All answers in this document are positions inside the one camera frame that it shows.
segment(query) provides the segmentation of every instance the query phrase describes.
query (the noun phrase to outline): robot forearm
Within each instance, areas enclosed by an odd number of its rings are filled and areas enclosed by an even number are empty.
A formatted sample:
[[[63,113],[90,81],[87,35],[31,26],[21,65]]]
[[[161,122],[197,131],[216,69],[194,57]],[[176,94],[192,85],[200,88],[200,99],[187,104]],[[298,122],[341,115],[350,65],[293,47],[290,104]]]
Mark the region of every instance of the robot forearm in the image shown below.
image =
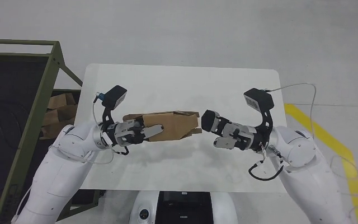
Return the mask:
[[[289,164],[280,173],[280,180],[311,223],[349,224],[332,170],[311,137],[307,133],[301,134],[286,127],[272,131],[269,147],[275,147],[285,155]],[[270,159],[278,169],[277,158]]]
[[[32,181],[29,199],[17,219],[15,216],[13,223],[55,223],[63,207],[81,187],[93,163],[78,162],[59,150],[57,145],[66,141],[64,136],[69,128],[72,126],[66,126],[54,145],[49,148]],[[88,135],[88,131],[87,129],[82,134]],[[68,151],[75,152],[80,149],[74,146]],[[94,161],[97,154],[98,152],[94,151],[87,160]]]

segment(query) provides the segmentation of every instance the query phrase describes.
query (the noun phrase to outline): yellow floor line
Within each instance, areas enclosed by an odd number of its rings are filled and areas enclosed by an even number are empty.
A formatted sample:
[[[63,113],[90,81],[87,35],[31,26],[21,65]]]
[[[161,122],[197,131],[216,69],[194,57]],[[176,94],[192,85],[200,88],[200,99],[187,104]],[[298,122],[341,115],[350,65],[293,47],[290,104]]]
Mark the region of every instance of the yellow floor line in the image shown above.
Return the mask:
[[[285,104],[286,114],[292,116],[296,119],[301,125],[303,125],[307,130],[311,131],[309,117],[306,116],[301,110],[299,110],[295,105]],[[344,144],[335,139],[331,134],[319,126],[316,122],[313,122],[314,134],[315,137],[321,140],[329,148],[335,151],[336,154],[346,158],[352,164],[356,166],[354,161],[354,156],[351,150],[347,148]],[[357,176],[357,171],[352,165],[346,160],[342,159],[343,168],[346,174],[346,177],[355,177]],[[358,179],[347,179],[348,188],[351,194],[358,194]],[[358,206],[358,198],[352,197],[353,206]],[[358,209],[355,210],[355,215],[358,220]]]

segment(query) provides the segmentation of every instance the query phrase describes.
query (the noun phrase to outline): black panel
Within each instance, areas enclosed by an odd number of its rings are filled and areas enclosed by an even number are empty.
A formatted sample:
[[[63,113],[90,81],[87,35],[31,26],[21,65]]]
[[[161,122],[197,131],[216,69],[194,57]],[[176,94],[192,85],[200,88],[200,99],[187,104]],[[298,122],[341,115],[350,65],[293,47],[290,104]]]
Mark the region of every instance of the black panel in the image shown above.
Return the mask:
[[[209,192],[160,192],[156,224],[211,224],[213,208]]]
[[[0,56],[0,193],[47,61],[48,57]]]

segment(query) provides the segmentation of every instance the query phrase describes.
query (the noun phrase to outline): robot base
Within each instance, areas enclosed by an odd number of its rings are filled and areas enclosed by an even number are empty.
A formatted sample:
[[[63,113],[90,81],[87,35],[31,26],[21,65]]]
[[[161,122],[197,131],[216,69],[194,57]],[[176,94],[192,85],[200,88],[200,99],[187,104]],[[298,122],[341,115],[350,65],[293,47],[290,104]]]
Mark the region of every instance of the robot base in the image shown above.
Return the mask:
[[[130,224],[238,224],[231,196],[224,192],[139,192]]]

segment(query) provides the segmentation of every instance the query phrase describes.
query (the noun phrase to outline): white wire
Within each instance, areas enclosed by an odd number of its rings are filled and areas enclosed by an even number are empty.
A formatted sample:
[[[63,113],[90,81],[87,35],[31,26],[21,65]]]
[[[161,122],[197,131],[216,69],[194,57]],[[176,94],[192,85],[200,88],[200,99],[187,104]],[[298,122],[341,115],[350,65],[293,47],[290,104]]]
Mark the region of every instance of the white wire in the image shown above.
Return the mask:
[[[98,130],[101,130],[101,128],[100,128],[100,126],[99,126],[99,124],[98,124],[98,122],[97,122],[97,119],[96,119],[95,103],[92,104],[92,115],[93,115],[93,119],[94,119],[95,122],[96,122],[96,125],[97,125]],[[111,145],[111,144],[108,144],[108,145],[110,146],[110,149],[112,150],[112,153],[115,153],[116,151],[113,149],[112,145]]]
[[[94,119],[95,122],[96,122],[96,125],[97,125],[98,130],[101,130],[101,128],[100,128],[100,126],[99,126],[99,124],[98,124],[98,122],[97,122],[97,119],[96,119],[95,103],[92,104],[92,115],[93,115],[93,119]],[[112,154],[111,154],[111,160],[109,160],[108,162],[93,162],[93,161],[90,161],[90,160],[86,160],[86,159],[84,159],[84,158],[82,158],[82,157],[76,156],[76,155],[74,155],[74,154],[72,154],[72,153],[66,152],[65,150],[63,150],[63,149],[61,149],[61,148],[59,148],[59,147],[56,147],[56,146],[52,146],[52,147],[55,147],[55,148],[57,148],[58,150],[60,150],[60,151],[62,151],[62,152],[65,152],[65,153],[67,153],[67,154],[70,154],[71,156],[74,156],[74,157],[76,157],[76,158],[79,158],[78,162],[89,162],[89,163],[91,163],[91,164],[103,164],[103,165],[104,165],[104,164],[110,164],[110,163],[113,161],[113,159],[114,159],[114,149],[113,149],[113,147],[112,147],[111,144],[108,144],[108,145],[109,145],[109,147],[110,147],[110,149],[111,149],[111,152],[112,152]]]
[[[25,193],[25,195],[22,197],[22,199],[21,199],[21,201],[20,201],[20,204],[19,204],[18,207],[17,207],[16,213],[15,213],[14,217],[13,217],[12,220],[11,220],[11,223],[13,223],[13,222],[15,222],[15,221],[17,220],[17,218],[18,218],[18,212],[19,212],[19,210],[20,210],[20,207],[21,207],[21,205],[22,205],[22,203],[23,203],[23,200],[25,200],[26,196],[29,194],[29,192],[30,192],[30,190],[31,190],[31,187],[32,187],[32,185],[29,187],[29,189],[27,190],[27,192]]]
[[[309,122],[310,122],[311,130],[312,130],[311,133],[312,133],[312,138],[314,139],[312,110],[313,110],[313,106],[314,106],[315,95],[316,95],[316,93],[317,93],[317,88],[316,88],[316,86],[315,86],[314,84],[312,84],[312,83],[307,83],[307,82],[306,82],[306,83],[296,83],[296,84],[284,86],[284,87],[281,87],[281,88],[276,88],[276,89],[274,89],[274,90],[268,90],[268,92],[274,92],[274,91],[277,91],[277,90],[282,90],[283,88],[287,88],[287,87],[290,87],[290,86],[297,86],[297,85],[311,85],[311,86],[314,87],[314,95],[313,95],[313,100],[312,100],[311,108],[310,108],[310,112],[309,112]],[[346,179],[346,180],[352,180],[352,179],[356,180],[356,179],[358,178],[358,174],[357,174],[357,176],[355,176],[354,178],[347,178],[346,176],[341,176],[341,175],[339,175],[339,174],[337,174],[336,172],[333,171],[333,169],[332,169],[332,163],[333,163],[333,159],[334,159],[335,157],[340,157],[341,159],[346,160],[348,163],[350,163],[350,164],[352,165],[352,167],[355,168],[356,173],[358,173],[357,167],[356,167],[351,161],[349,161],[348,159],[346,159],[346,158],[344,158],[344,157],[342,157],[342,156],[340,156],[340,155],[335,155],[335,156],[333,156],[333,157],[331,158],[331,162],[330,162],[330,164],[329,164],[329,167],[331,168],[332,172],[333,172],[336,176],[338,176],[338,177],[340,177],[340,178],[343,178],[343,179]],[[352,197],[358,197],[358,194],[349,194],[349,193],[342,193],[342,192],[341,192],[341,194],[349,195],[349,196],[352,196]]]
[[[354,222],[353,222],[353,220],[352,220],[351,213],[352,213],[354,210],[356,210],[356,209],[358,209],[358,206],[354,206],[354,207],[349,211],[349,213],[348,213],[348,218],[349,218],[349,220],[351,221],[352,224],[354,224]]]
[[[308,82],[296,83],[296,84],[284,86],[284,87],[281,87],[281,88],[276,88],[274,90],[268,90],[268,92],[274,92],[274,91],[277,91],[277,90],[282,90],[283,88],[287,88],[287,87],[290,87],[290,86],[297,86],[297,85],[310,85],[310,86],[314,87],[313,100],[312,100],[311,109],[310,109],[310,112],[309,112],[309,122],[310,122],[310,125],[311,125],[311,134],[312,134],[312,138],[314,139],[314,129],[313,129],[313,122],[312,122],[312,110],[313,110],[313,106],[314,106],[315,95],[317,93],[317,88],[316,88],[315,84],[308,83]]]
[[[348,178],[348,177],[346,177],[346,176],[341,176],[341,175],[335,173],[335,172],[333,171],[333,169],[332,169],[332,164],[333,164],[334,158],[336,158],[336,157],[339,157],[339,158],[341,158],[341,159],[347,161],[350,165],[352,165],[352,167],[354,167],[354,169],[356,170],[357,175],[356,175],[354,178]],[[351,161],[349,161],[348,159],[346,159],[346,158],[344,158],[344,157],[342,157],[342,156],[340,156],[340,155],[334,155],[334,156],[332,156],[331,162],[329,163],[329,168],[331,168],[332,172],[333,172],[335,175],[339,176],[340,178],[343,178],[343,179],[346,179],[346,180],[357,180],[357,179],[358,179],[358,169],[357,169],[357,167],[356,167]]]

